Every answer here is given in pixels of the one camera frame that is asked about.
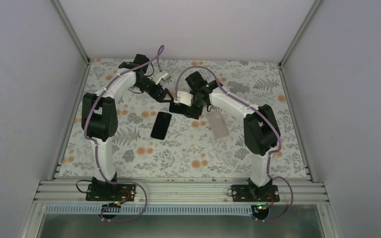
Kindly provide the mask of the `phone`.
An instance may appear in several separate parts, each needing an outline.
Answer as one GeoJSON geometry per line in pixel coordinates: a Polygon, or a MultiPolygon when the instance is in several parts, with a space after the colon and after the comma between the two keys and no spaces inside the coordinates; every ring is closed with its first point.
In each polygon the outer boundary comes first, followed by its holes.
{"type": "Polygon", "coordinates": [[[177,104],[175,102],[170,102],[169,112],[173,114],[185,115],[187,112],[188,106],[184,104],[177,104]]]}

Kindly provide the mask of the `cream phone case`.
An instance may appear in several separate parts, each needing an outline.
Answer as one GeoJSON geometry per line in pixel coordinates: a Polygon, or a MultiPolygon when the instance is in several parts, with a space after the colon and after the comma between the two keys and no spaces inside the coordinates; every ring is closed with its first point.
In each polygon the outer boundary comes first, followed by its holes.
{"type": "Polygon", "coordinates": [[[229,136],[230,133],[227,128],[227,125],[219,111],[208,112],[207,119],[216,139],[229,136]]]}

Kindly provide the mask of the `black smartphone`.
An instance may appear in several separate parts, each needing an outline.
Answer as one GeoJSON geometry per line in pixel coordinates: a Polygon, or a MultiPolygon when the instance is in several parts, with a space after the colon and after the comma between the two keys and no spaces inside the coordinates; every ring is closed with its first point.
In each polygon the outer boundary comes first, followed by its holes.
{"type": "Polygon", "coordinates": [[[164,140],[170,125],[172,115],[166,112],[159,112],[154,122],[150,137],[158,140],[164,140]]]}

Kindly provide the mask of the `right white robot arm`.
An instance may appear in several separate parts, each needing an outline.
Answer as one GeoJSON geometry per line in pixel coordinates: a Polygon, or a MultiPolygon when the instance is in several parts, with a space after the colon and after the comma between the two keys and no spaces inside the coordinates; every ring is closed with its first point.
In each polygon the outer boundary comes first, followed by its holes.
{"type": "Polygon", "coordinates": [[[271,106],[258,106],[244,102],[243,99],[226,90],[216,80],[207,82],[196,71],[186,78],[190,92],[179,91],[178,102],[185,108],[185,116],[198,119],[203,108],[218,107],[237,119],[242,119],[244,143],[246,147],[261,158],[252,162],[249,177],[249,196],[255,202],[267,197],[272,179],[267,174],[265,155],[279,144],[280,131],[271,106]]]}

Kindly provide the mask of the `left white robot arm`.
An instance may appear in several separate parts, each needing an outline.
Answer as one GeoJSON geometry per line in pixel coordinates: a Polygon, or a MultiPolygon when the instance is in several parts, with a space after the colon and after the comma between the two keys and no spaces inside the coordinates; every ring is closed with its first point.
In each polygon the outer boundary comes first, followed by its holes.
{"type": "Polygon", "coordinates": [[[113,162],[112,138],[118,130],[117,101],[131,87],[148,94],[159,103],[167,103],[171,93],[146,75],[147,56],[137,54],[132,62],[122,62],[115,76],[96,93],[85,93],[82,98],[82,121],[85,139],[95,145],[96,172],[86,191],[87,201],[111,201],[126,196],[122,185],[117,183],[113,162]]]}

